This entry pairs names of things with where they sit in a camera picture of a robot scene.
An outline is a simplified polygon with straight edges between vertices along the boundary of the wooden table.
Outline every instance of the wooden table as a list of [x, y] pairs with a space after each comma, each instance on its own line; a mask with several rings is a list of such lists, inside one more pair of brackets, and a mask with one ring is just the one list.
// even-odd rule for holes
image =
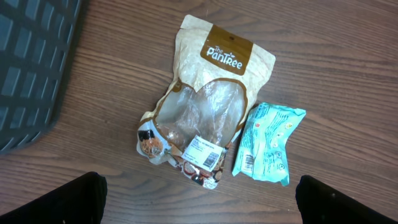
[[[186, 14], [277, 57], [258, 101], [305, 108], [287, 144], [290, 185], [232, 177], [216, 190], [136, 152], [136, 130], [172, 80]], [[0, 157], [0, 213], [94, 170], [103, 223], [301, 223], [304, 174], [398, 220], [398, 2], [91, 0], [60, 121]]]

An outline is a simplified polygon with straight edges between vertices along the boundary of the brown label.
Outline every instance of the brown label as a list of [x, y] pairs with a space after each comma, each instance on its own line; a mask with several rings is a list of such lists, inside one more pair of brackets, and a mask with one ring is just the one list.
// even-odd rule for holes
[[252, 42], [213, 25], [200, 56], [222, 69], [243, 75], [252, 47]]

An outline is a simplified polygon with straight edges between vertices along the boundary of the beige food pouch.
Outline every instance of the beige food pouch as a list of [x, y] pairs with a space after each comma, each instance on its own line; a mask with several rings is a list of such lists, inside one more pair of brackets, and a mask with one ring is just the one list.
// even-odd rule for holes
[[217, 186], [230, 143], [268, 81], [275, 57], [252, 42], [191, 15], [175, 40], [174, 79], [145, 112], [137, 151], [168, 161], [208, 189]]

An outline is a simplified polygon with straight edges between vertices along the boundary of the brand logo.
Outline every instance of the brand logo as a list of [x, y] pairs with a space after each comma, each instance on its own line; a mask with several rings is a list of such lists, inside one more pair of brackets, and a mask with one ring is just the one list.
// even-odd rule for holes
[[224, 53], [223, 50], [220, 49], [219, 46], [214, 47], [209, 47], [206, 53], [207, 56], [211, 56], [212, 59], [217, 60], [221, 63], [224, 63], [226, 65], [230, 65], [234, 68], [241, 69], [242, 68], [242, 63], [235, 60], [235, 55], [230, 53]]

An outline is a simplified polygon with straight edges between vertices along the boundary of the plastic bag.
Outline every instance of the plastic bag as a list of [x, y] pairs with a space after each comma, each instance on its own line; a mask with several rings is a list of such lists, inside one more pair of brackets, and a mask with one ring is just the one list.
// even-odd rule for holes
[[261, 103], [252, 109], [244, 127], [232, 175], [242, 172], [254, 180], [289, 184], [286, 142], [306, 112]]
[[228, 146], [274, 62], [252, 42], [187, 15], [175, 41], [174, 79], [156, 109], [141, 118], [137, 151], [215, 188]]

